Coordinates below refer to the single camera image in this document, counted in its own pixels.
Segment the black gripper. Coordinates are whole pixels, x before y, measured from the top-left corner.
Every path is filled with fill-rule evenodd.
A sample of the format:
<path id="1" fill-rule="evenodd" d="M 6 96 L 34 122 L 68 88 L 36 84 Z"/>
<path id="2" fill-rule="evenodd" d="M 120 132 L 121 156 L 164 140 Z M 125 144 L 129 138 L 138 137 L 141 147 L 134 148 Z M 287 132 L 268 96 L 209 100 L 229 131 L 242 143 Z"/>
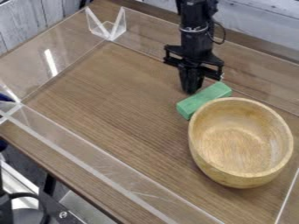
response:
<path id="1" fill-rule="evenodd" d="M 181 90 L 192 94 L 201 88 L 204 77 L 218 81 L 224 61 L 213 54 L 212 27 L 180 29 L 181 43 L 164 46 L 162 63 L 178 69 Z"/>

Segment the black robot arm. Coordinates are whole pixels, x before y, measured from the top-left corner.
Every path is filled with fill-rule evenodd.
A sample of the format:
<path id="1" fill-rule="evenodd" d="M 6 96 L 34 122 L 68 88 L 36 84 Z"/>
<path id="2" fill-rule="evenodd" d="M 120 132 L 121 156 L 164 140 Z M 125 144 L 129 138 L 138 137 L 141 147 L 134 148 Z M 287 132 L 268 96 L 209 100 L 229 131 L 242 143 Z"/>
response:
<path id="1" fill-rule="evenodd" d="M 162 62 L 178 70 L 181 90 L 192 95 L 200 88 L 204 78 L 221 80 L 224 61 L 213 54 L 214 25 L 213 15 L 218 0 L 174 0 L 181 16 L 178 26 L 181 42 L 165 45 Z"/>

